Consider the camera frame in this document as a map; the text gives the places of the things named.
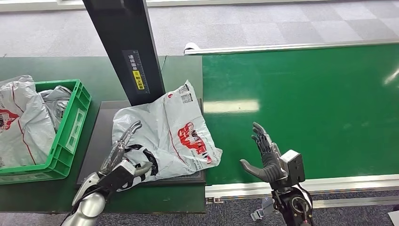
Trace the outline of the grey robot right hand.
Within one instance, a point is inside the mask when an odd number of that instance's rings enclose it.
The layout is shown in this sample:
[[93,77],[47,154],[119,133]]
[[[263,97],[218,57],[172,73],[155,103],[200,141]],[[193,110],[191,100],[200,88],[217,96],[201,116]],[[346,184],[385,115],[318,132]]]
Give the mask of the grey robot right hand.
[[266,129],[259,123],[252,123],[252,131],[254,134],[251,138],[255,141],[259,150],[263,167],[255,167],[247,160],[241,159],[239,162],[242,168],[250,175],[269,183],[274,190],[289,187],[287,183],[288,175],[281,166],[280,151],[277,144],[271,140]]

